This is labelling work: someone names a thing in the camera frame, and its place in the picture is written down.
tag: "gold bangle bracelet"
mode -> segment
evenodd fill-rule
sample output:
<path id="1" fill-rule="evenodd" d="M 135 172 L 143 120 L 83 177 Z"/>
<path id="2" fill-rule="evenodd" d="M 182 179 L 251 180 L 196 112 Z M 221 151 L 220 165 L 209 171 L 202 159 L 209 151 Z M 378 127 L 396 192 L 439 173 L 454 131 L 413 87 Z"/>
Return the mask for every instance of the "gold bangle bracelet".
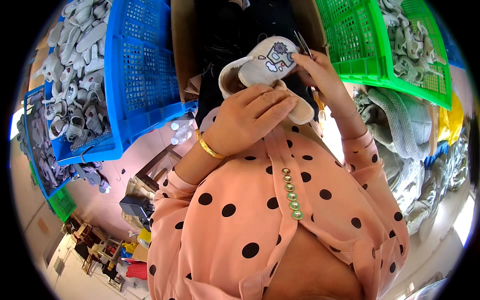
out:
<path id="1" fill-rule="evenodd" d="M 210 149 L 210 147 L 207 145 L 207 143 L 205 143 L 204 139 L 202 138 L 202 134 L 199 133 L 198 134 L 198 141 L 200 142 L 200 145 L 202 146 L 202 148 L 208 153 L 210 154 L 211 156 L 215 157 L 215 158 L 219 158 L 219 159 L 226 159 L 227 157 L 226 156 L 223 156 L 223 155 L 220 155 L 218 154 L 217 152 L 213 151 L 212 149 Z"/>

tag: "white slipper pile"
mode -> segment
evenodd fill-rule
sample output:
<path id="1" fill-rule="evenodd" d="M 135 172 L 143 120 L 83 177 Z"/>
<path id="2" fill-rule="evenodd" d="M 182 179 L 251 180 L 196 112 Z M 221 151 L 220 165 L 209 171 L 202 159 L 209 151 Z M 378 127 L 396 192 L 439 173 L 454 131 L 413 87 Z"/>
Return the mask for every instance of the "white slipper pile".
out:
<path id="1" fill-rule="evenodd" d="M 34 77 L 53 82 L 45 117 L 52 140 L 65 135 L 73 151 L 110 130 L 104 88 L 104 55 L 110 0 L 73 0 L 50 31 L 55 47 Z"/>
<path id="2" fill-rule="evenodd" d="M 429 64 L 435 61 L 446 64 L 446 61 L 435 53 L 432 39 L 420 21 L 417 22 L 417 31 L 404 16 L 403 0 L 377 0 L 387 28 L 392 57 L 394 74 L 405 81 L 422 84 L 426 75 L 443 74 L 432 70 Z"/>

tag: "black fabric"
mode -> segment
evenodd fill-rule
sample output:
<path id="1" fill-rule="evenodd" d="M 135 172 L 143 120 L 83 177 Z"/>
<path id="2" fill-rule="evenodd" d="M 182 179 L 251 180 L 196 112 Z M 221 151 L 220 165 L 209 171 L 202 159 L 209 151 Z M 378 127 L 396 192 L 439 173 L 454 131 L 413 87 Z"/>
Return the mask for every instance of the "black fabric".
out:
<path id="1" fill-rule="evenodd" d="M 195 0 L 195 10 L 204 45 L 204 74 L 195 117 L 200 126 L 205 116 L 224 100 L 218 87 L 222 69 L 232 61 L 247 56 L 267 37 L 284 36 L 297 43 L 293 34 L 297 24 L 288 0 L 250 0 L 250 6 L 245 11 L 228 0 Z M 313 107 L 314 120 L 318 121 L 318 105 L 308 95 L 300 78 L 292 74 L 283 81 Z"/>

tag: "pink polka dot blouse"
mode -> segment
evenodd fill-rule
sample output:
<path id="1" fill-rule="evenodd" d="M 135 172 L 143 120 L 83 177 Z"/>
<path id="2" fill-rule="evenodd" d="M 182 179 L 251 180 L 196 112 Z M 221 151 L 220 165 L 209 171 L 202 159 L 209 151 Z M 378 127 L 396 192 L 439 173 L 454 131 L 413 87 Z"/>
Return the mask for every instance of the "pink polka dot blouse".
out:
<path id="1" fill-rule="evenodd" d="M 368 132 L 343 141 L 345 168 L 301 134 L 307 126 L 278 125 L 198 186 L 174 169 L 160 181 L 147 263 L 152 299 L 261 299 L 298 223 L 350 265 L 366 299 L 388 291 L 408 233 L 375 143 Z"/>

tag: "cardboard box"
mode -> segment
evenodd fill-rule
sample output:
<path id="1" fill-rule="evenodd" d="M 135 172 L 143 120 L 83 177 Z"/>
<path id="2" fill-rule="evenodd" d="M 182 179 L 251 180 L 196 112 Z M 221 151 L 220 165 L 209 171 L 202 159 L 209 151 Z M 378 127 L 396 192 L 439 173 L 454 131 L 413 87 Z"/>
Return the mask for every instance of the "cardboard box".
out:
<path id="1" fill-rule="evenodd" d="M 290 0 L 290 4 L 307 45 L 328 55 L 325 30 L 315 0 Z M 202 73 L 200 53 L 203 45 L 199 39 L 193 0 L 171 0 L 170 7 L 175 69 L 180 98 L 185 102 L 183 90 L 188 86 L 188 80 Z"/>

